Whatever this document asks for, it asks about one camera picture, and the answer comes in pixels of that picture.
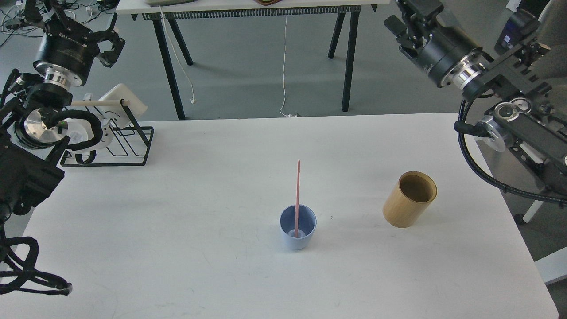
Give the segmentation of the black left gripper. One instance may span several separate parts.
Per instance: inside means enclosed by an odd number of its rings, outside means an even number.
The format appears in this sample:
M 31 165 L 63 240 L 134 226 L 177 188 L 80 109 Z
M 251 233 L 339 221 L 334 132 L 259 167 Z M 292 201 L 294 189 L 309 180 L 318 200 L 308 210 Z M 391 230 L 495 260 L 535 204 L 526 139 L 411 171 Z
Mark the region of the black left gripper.
M 45 75 L 49 67 L 59 67 L 65 69 L 72 86 L 85 85 L 97 55 L 103 66 L 112 67 L 125 46 L 125 40 L 115 31 L 117 16 L 117 13 L 112 14 L 105 30 L 91 33 L 91 41 L 96 43 L 85 41 L 89 29 L 82 24 L 72 21 L 65 27 L 60 20 L 45 22 L 34 69 Z M 101 52 L 97 43 L 105 41 L 111 43 L 111 50 Z

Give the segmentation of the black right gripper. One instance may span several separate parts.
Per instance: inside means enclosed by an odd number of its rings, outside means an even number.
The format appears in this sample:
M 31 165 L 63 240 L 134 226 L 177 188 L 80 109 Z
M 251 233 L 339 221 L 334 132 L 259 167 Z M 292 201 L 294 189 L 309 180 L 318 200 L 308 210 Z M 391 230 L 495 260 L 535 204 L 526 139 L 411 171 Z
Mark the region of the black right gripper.
M 482 47 L 459 27 L 438 25 L 437 16 L 445 9 L 439 0 L 397 0 L 402 19 L 389 16 L 384 25 L 396 37 L 399 51 L 438 88 L 456 84 L 455 77 L 466 65 L 488 65 Z

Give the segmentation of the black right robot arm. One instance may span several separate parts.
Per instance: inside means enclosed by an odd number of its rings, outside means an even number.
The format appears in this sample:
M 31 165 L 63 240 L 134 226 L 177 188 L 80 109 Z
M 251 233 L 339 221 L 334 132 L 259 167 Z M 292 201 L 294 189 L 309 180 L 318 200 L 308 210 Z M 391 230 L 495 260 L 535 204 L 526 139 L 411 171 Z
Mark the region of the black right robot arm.
M 551 85 L 530 67 L 549 52 L 537 41 L 537 17 L 517 9 L 495 45 L 492 58 L 459 27 L 444 26 L 439 0 L 398 0 L 402 17 L 385 26 L 399 50 L 439 88 L 454 85 L 462 92 L 454 124 L 466 163 L 481 179 L 503 192 L 541 202 L 566 205 L 566 116 L 555 111 Z M 542 184 L 538 194 L 505 184 L 473 160 L 465 135 L 480 138 L 498 152 L 510 151 Z

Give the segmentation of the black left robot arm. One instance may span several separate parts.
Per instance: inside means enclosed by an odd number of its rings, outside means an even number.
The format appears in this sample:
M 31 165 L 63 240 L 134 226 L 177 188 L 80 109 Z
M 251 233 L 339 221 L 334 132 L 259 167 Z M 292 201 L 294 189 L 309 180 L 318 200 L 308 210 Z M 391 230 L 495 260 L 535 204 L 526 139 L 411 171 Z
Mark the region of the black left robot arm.
M 98 117 L 70 109 L 72 86 L 83 86 L 93 61 L 113 66 L 125 40 L 115 31 L 117 14 L 106 30 L 94 32 L 67 16 L 55 1 L 44 3 L 43 20 L 27 4 L 8 28 L 36 27 L 44 32 L 35 73 L 12 70 L 1 92 L 1 293 L 14 291 L 68 295 L 72 284 L 36 269 L 39 245 L 32 237 L 8 238 L 6 221 L 25 215 L 47 199 L 64 177 L 57 166 L 65 151 L 83 151 L 102 140 Z

